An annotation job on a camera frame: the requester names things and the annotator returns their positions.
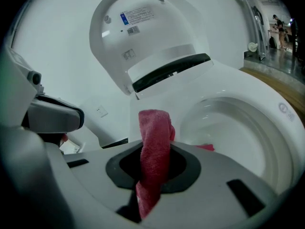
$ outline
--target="white wall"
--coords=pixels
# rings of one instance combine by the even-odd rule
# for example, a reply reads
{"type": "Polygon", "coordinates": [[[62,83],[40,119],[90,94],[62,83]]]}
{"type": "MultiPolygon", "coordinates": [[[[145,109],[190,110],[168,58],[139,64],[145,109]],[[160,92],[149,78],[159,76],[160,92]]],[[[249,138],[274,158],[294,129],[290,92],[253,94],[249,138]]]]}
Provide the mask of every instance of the white wall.
{"type": "Polygon", "coordinates": [[[277,2],[278,6],[275,5],[262,5],[262,9],[264,13],[267,15],[270,24],[275,24],[275,20],[273,19],[273,15],[276,14],[278,18],[284,21],[286,24],[289,23],[291,17],[288,11],[288,8],[284,5],[281,0],[272,0],[272,2],[277,2]]]}
{"type": "MultiPolygon", "coordinates": [[[[236,0],[187,0],[202,14],[212,57],[243,65],[251,34],[236,0]]],[[[129,97],[98,63],[89,47],[89,28],[101,0],[34,0],[16,35],[14,49],[38,72],[46,94],[80,106],[100,145],[128,137],[129,97]],[[102,105],[108,112],[96,114],[102,105]]]]}
{"type": "Polygon", "coordinates": [[[260,13],[262,14],[262,17],[263,17],[263,20],[264,20],[264,30],[266,32],[266,38],[269,39],[268,30],[270,30],[270,25],[269,25],[268,15],[266,14],[264,6],[263,6],[263,4],[261,3],[260,0],[253,0],[253,2],[255,3],[255,6],[258,8],[260,13]]]}

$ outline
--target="wooden floor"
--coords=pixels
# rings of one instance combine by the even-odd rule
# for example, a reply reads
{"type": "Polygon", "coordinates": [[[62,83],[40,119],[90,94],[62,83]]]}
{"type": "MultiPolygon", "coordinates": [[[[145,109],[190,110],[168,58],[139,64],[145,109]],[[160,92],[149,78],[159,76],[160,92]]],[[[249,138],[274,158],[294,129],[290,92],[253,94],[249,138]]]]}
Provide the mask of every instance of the wooden floor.
{"type": "Polygon", "coordinates": [[[248,68],[241,68],[240,70],[260,79],[262,82],[275,89],[295,109],[303,123],[303,126],[305,126],[305,97],[303,95],[292,89],[289,85],[286,85],[264,73],[248,68]]]}

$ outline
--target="person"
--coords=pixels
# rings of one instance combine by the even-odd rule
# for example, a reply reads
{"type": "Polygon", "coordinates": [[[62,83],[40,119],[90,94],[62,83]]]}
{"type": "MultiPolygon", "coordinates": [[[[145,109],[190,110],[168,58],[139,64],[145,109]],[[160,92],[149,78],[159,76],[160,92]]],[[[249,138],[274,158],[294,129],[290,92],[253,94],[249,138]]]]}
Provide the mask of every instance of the person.
{"type": "Polygon", "coordinates": [[[286,48],[286,51],[288,50],[288,48],[289,48],[289,42],[290,42],[290,40],[289,40],[289,34],[288,34],[288,31],[285,29],[285,48],[286,48]]]}
{"type": "Polygon", "coordinates": [[[274,14],[273,18],[276,20],[276,29],[279,32],[280,50],[284,50],[285,45],[285,32],[283,22],[274,14]]]}
{"type": "Polygon", "coordinates": [[[297,57],[295,40],[298,34],[298,26],[294,18],[291,21],[290,28],[291,28],[292,54],[293,56],[297,57]]]}

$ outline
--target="bag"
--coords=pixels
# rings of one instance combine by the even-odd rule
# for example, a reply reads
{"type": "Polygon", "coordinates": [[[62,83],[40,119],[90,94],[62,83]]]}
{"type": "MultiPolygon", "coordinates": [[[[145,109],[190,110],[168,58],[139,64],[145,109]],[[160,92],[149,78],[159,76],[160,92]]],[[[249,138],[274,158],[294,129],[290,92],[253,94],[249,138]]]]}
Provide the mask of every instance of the bag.
{"type": "Polygon", "coordinates": [[[270,37],[269,44],[270,44],[271,48],[277,48],[277,45],[276,45],[274,37],[270,37]]]}

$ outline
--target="label sticker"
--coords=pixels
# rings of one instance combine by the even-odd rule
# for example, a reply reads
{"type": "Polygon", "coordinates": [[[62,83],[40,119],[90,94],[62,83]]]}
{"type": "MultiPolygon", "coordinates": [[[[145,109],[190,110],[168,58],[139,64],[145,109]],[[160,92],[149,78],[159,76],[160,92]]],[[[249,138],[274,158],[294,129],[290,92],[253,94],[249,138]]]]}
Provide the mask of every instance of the label sticker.
{"type": "Polygon", "coordinates": [[[148,21],[154,18],[154,14],[149,6],[139,9],[124,11],[120,13],[124,25],[135,25],[137,23],[148,21]]]}
{"type": "Polygon", "coordinates": [[[140,33],[140,30],[139,30],[138,26],[134,26],[134,27],[129,28],[127,30],[127,32],[128,32],[128,35],[132,36],[134,34],[140,33]]]}
{"type": "Polygon", "coordinates": [[[284,103],[279,103],[278,107],[280,111],[285,114],[290,121],[293,121],[295,119],[294,113],[292,113],[292,111],[288,109],[287,105],[285,105],[284,103]]]}
{"type": "Polygon", "coordinates": [[[127,52],[122,54],[125,61],[135,58],[135,53],[132,49],[129,49],[127,52]]]}

